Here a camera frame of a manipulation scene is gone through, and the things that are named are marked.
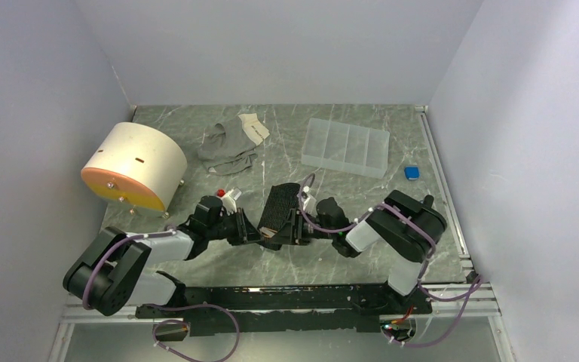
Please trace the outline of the black striped underwear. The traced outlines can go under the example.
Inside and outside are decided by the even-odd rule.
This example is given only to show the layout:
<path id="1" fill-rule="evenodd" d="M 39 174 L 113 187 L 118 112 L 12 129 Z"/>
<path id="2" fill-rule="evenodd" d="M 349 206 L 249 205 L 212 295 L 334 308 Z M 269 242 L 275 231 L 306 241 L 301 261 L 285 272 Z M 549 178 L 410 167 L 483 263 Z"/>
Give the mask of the black striped underwear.
<path id="1" fill-rule="evenodd" d="M 299 206 L 297 194 L 298 183 L 283 183 L 271 187 L 257 229 L 263 235 L 266 243 L 289 219 L 292 209 Z"/>

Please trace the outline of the grey underwear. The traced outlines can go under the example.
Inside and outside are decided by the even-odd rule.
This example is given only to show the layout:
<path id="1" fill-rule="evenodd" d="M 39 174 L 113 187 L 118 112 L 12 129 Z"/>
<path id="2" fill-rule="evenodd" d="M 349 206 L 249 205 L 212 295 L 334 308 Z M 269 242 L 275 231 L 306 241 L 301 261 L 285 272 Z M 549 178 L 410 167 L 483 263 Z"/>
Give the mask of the grey underwear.
<path id="1" fill-rule="evenodd" d="M 256 113 L 239 114 L 221 121 L 204 132 L 197 150 L 198 158 L 209 174 L 226 176 L 253 166 L 256 148 L 269 137 L 269 129 Z"/>

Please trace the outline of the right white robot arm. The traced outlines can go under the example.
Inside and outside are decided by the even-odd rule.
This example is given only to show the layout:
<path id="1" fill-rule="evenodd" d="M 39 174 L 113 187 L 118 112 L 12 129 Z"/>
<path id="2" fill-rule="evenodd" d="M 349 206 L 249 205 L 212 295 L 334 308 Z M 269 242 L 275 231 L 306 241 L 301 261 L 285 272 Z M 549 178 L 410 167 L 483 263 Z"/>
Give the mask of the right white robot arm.
<path id="1" fill-rule="evenodd" d="M 349 219 L 334 198 L 318 201 L 311 215 L 307 206 L 313 200 L 303 189 L 297 206 L 282 212 L 272 225 L 260 225 L 264 242 L 301 245 L 329 239 L 347 258 L 357 257 L 375 244 L 386 244 L 395 251 L 396 261 L 386 281 L 389 288 L 384 292 L 384 303 L 392 312 L 405 311 L 447 229 L 447 221 L 433 208 L 433 196 L 417 201 L 393 190 L 356 219 Z"/>

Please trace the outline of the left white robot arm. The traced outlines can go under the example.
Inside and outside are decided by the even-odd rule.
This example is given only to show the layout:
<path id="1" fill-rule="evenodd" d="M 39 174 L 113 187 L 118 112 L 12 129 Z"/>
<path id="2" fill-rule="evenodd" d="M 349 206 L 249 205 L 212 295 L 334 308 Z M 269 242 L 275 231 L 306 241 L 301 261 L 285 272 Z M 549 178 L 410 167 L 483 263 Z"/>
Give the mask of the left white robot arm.
<path id="1" fill-rule="evenodd" d="M 242 209 L 228 208 L 217 196 L 204 196 L 185 222 L 162 232 L 105 227 L 68 269 L 63 288 L 77 296 L 84 309 L 104 316 L 126 305 L 147 305 L 175 317 L 189 304 L 186 285 L 155 265 L 193 260 L 212 241 L 240 246 L 261 239 Z"/>

